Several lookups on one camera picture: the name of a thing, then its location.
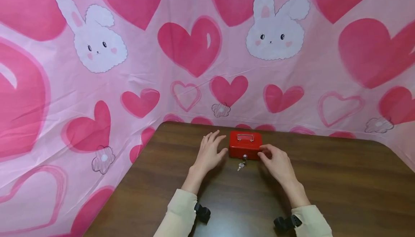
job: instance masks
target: bunny ear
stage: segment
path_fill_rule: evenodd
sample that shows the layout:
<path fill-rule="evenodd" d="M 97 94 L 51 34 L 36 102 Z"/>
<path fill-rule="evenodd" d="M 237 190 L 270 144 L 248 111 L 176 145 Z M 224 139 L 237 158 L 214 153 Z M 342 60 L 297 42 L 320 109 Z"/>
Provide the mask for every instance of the bunny ear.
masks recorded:
<path fill-rule="evenodd" d="M 275 16 L 274 0 L 254 0 L 254 21 Z"/>
<path fill-rule="evenodd" d="M 73 32 L 85 24 L 73 0 L 55 0 L 63 17 Z"/>
<path fill-rule="evenodd" d="M 109 27 L 114 25 L 114 17 L 111 11 L 100 5 L 90 5 L 86 11 L 85 19 L 87 23 L 97 22 L 101 26 Z"/>
<path fill-rule="evenodd" d="M 277 15 L 287 15 L 291 19 L 301 20 L 308 15 L 310 3 L 307 0 L 288 0 L 277 12 Z"/>

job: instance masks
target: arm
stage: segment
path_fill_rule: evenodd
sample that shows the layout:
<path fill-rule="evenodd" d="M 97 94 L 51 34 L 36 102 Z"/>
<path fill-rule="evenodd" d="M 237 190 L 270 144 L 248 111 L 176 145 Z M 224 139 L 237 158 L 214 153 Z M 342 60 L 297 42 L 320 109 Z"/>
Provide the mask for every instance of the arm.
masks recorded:
<path fill-rule="evenodd" d="M 190 234 L 196 218 L 194 207 L 200 185 L 207 172 L 216 167 L 227 152 L 226 148 L 217 152 L 219 142 L 225 138 L 223 135 L 215 139 L 218 134 L 219 130 L 203 136 L 196 161 L 167 206 L 166 216 L 154 237 L 186 237 Z"/>
<path fill-rule="evenodd" d="M 261 146 L 261 149 L 263 152 L 258 153 L 260 159 L 283 187 L 290 200 L 292 214 L 302 221 L 301 226 L 295 228 L 297 237 L 333 237 L 327 221 L 319 209 L 311 205 L 303 185 L 295 177 L 287 153 L 270 144 Z M 270 153 L 272 159 L 268 159 L 264 152 Z"/>

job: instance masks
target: metal handle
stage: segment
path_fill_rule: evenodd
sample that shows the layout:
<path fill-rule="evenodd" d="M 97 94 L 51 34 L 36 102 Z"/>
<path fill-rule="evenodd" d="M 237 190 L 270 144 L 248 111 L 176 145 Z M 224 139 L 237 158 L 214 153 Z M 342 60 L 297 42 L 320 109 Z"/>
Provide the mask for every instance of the metal handle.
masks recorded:
<path fill-rule="evenodd" d="M 253 141 L 254 141 L 254 136 L 253 136 L 252 134 L 237 134 L 237 135 L 236 135 L 236 139 L 237 139 L 238 141 L 242 140 L 242 139 L 240 139 L 240 138 L 239 138 L 239 136 L 251 136 L 251 137 L 252 137 L 252 139 L 250 139 L 249 141 L 251 141 L 251 142 L 253 142 Z"/>

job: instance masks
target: red cash box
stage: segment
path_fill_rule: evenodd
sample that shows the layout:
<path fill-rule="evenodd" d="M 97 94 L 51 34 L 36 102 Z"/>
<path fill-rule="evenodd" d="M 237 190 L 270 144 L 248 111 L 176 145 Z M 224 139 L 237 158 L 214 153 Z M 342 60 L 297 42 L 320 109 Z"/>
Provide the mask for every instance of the red cash box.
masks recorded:
<path fill-rule="evenodd" d="M 262 145 L 262 138 L 259 133 L 247 131 L 231 131 L 229 137 L 229 157 L 242 158 L 247 155 L 248 160 L 259 160 L 259 147 Z"/>

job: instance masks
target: white flower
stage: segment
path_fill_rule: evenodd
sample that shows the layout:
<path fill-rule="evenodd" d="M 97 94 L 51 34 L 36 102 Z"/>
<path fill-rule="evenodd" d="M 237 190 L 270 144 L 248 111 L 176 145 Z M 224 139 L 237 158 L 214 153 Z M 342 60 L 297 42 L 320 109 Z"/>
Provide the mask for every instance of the white flower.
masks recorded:
<path fill-rule="evenodd" d="M 110 165 L 114 162 L 115 155 L 113 155 L 112 149 L 109 146 L 97 150 L 95 155 L 96 157 L 92 160 L 92 170 L 99 171 L 104 175 L 110 168 Z"/>
<path fill-rule="evenodd" d="M 215 104 L 212 106 L 212 111 L 215 117 L 228 116 L 231 108 L 224 104 Z"/>
<path fill-rule="evenodd" d="M 366 123 L 366 133 L 386 133 L 388 130 L 393 128 L 393 124 L 383 117 L 372 118 Z"/>

